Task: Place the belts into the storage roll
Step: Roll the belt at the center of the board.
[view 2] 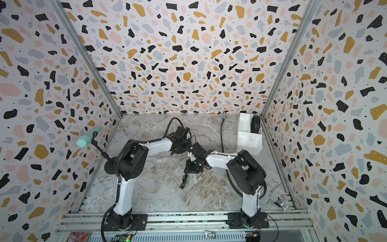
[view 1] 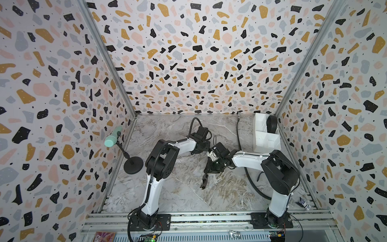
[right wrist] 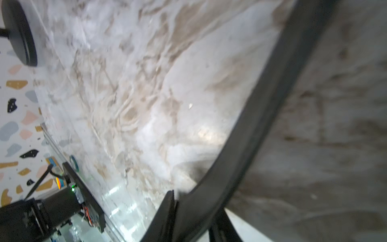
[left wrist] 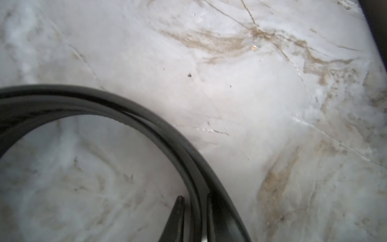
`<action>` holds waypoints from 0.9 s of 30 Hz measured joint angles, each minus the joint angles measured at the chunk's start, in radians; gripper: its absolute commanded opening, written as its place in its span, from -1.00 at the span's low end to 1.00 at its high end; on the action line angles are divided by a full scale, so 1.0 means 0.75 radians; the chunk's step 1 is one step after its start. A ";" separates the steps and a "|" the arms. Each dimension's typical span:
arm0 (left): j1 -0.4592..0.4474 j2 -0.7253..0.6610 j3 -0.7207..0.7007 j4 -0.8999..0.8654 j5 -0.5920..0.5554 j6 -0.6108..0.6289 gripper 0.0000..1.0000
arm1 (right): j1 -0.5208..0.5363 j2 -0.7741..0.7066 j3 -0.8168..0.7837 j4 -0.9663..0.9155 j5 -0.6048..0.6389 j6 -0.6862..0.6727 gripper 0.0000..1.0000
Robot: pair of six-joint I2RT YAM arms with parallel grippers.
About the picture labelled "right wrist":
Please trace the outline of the black belt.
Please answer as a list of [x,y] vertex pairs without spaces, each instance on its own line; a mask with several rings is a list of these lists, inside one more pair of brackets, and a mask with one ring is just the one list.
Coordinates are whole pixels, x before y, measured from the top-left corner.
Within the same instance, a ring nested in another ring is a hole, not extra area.
[[298,1],[217,159],[183,197],[172,240],[192,242],[224,212],[312,54],[337,1]]

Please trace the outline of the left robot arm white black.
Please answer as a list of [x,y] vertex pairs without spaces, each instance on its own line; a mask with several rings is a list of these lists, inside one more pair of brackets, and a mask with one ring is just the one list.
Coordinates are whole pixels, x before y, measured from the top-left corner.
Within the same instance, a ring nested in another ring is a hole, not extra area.
[[81,209],[70,187],[42,200],[9,204],[1,208],[1,241],[43,242]]

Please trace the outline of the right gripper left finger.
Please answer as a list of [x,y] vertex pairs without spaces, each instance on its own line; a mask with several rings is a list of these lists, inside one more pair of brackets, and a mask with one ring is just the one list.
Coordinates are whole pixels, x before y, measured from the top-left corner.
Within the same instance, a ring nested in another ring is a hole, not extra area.
[[171,242],[175,218],[174,190],[168,191],[141,242]]

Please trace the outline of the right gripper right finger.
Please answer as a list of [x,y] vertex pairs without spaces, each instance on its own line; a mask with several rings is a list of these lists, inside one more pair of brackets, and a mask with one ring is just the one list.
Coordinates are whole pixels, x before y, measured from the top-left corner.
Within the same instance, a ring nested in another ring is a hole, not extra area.
[[209,228],[210,242],[242,242],[225,210],[222,210]]

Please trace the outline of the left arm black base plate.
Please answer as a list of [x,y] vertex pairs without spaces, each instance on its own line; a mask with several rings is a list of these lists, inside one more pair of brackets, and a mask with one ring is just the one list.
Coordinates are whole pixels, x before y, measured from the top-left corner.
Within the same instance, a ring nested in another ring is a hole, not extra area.
[[75,190],[77,198],[81,198],[80,204],[85,208],[87,218],[101,233],[105,231],[105,213],[94,198],[86,184],[68,162],[62,164],[67,183]]

